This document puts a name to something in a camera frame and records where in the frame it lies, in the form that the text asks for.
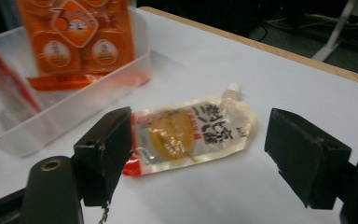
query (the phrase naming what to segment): plastic bin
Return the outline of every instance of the plastic bin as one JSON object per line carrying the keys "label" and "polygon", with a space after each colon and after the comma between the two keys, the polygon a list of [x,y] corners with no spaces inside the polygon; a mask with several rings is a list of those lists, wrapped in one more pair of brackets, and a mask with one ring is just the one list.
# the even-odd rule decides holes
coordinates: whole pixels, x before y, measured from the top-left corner
{"label": "plastic bin", "polygon": [[[36,99],[45,109],[21,123],[10,119],[0,100],[0,149],[14,156],[40,150],[48,142],[147,81],[151,74],[146,22],[131,10],[131,23],[135,45],[133,62],[79,91],[34,91]],[[37,73],[23,27],[0,34],[0,56],[24,80]]]}

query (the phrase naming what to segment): orange snack bag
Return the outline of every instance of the orange snack bag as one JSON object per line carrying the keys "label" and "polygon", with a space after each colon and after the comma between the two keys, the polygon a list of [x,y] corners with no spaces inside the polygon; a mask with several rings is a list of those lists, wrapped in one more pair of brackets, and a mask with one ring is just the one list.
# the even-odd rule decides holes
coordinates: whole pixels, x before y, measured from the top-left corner
{"label": "orange snack bag", "polygon": [[134,60],[128,0],[17,0],[38,91],[75,90]]}

